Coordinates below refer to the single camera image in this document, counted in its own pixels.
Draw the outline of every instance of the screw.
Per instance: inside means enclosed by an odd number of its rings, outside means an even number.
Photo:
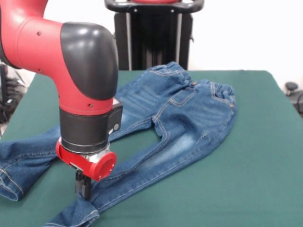
[[[114,125],[114,130],[116,131],[118,128],[119,128],[119,125],[118,125],[118,124],[115,124],[115,125]]]

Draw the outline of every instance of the blue jeans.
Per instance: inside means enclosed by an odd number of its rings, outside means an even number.
[[[174,62],[146,70],[121,87],[116,98],[124,110],[121,129],[110,141],[154,127],[160,142],[117,165],[109,177],[93,184],[89,201],[78,195],[46,227],[89,226],[99,213],[208,156],[229,134],[237,110],[231,86],[193,81]],[[1,143],[0,194],[21,199],[56,158],[59,136],[56,127],[27,140]]]

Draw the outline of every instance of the black stand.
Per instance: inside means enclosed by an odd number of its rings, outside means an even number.
[[[190,13],[199,11],[203,4],[197,0],[191,5],[180,1],[159,5],[128,1],[119,5],[106,0],[106,7],[117,12],[119,69],[145,70],[175,61],[187,70],[193,25]]]

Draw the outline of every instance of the jeans hem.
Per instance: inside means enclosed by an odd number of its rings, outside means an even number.
[[[23,195],[22,188],[12,179],[12,177],[0,168],[0,195],[18,201]]]

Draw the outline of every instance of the black handle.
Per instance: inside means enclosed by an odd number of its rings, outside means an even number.
[[[193,0],[190,3],[178,1],[169,4],[105,0],[105,6],[111,11],[120,13],[194,13],[203,8],[204,0]]]

